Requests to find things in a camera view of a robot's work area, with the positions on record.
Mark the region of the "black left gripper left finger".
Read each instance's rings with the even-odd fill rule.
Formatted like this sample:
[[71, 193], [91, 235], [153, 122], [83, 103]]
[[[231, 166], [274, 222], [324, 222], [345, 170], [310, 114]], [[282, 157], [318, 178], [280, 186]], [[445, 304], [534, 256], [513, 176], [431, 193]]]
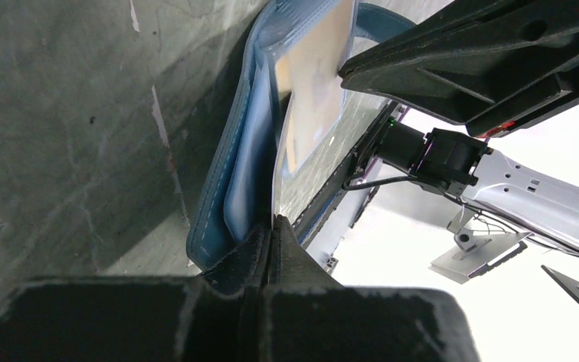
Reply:
[[194, 277], [36, 278], [0, 314], [0, 361], [251, 361], [271, 232]]

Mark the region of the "white credit card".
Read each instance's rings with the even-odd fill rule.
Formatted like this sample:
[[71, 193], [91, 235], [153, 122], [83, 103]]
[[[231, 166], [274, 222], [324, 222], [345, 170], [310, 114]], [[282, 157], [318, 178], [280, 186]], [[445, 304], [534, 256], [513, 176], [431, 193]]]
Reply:
[[355, 1], [329, 3], [275, 64], [278, 96], [289, 96], [285, 173], [298, 171], [342, 116], [338, 71], [351, 49], [356, 10]]

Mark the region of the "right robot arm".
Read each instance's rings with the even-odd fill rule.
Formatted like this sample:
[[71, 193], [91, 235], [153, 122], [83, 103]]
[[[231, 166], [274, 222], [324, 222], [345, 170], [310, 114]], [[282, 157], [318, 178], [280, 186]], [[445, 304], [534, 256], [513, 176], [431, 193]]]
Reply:
[[[579, 1], [454, 1], [339, 74], [476, 143], [505, 137], [579, 105]], [[579, 255], [577, 186], [491, 150], [460, 198]]]

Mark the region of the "blue card holder wallet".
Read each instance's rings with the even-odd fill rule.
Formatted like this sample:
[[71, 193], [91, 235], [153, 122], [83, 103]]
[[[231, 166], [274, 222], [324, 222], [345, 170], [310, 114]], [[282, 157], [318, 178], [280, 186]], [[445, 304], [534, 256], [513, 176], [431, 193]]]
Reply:
[[273, 81], [263, 51], [266, 41], [294, 45], [336, 1], [269, 1], [247, 36], [242, 67], [222, 137], [198, 200], [186, 251], [200, 269], [214, 266], [247, 236], [256, 223], [258, 182], [274, 144], [271, 114]]

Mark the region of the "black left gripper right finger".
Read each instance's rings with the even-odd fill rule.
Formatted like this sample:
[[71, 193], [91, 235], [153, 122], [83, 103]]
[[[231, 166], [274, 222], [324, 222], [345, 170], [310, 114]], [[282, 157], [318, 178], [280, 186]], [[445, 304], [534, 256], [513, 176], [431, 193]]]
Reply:
[[477, 361], [466, 316], [442, 290], [344, 287], [274, 220], [264, 289], [266, 361]]

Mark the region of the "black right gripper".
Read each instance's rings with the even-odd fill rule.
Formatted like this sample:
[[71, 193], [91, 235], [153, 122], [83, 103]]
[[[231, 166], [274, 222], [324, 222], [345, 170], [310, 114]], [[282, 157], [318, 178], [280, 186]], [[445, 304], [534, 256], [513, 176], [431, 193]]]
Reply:
[[345, 89], [503, 137], [579, 105], [579, 1], [454, 1], [339, 74]]

